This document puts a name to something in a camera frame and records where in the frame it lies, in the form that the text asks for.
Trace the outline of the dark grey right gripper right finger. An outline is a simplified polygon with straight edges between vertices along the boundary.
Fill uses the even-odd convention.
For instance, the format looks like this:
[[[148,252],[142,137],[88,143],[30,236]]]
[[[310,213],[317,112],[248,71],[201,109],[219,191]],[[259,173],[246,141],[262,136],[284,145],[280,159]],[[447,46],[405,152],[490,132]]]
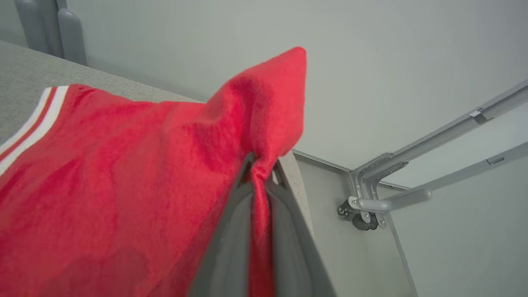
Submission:
[[[266,180],[276,297],[335,297],[313,236],[279,161]]]

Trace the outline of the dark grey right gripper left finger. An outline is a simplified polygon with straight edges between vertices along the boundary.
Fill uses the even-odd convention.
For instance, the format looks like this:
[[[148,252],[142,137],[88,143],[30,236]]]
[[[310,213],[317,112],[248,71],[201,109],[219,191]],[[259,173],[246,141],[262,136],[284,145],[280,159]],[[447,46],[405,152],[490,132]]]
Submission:
[[[252,202],[255,189],[249,153],[240,167],[206,252],[193,278],[189,297],[249,295]]]

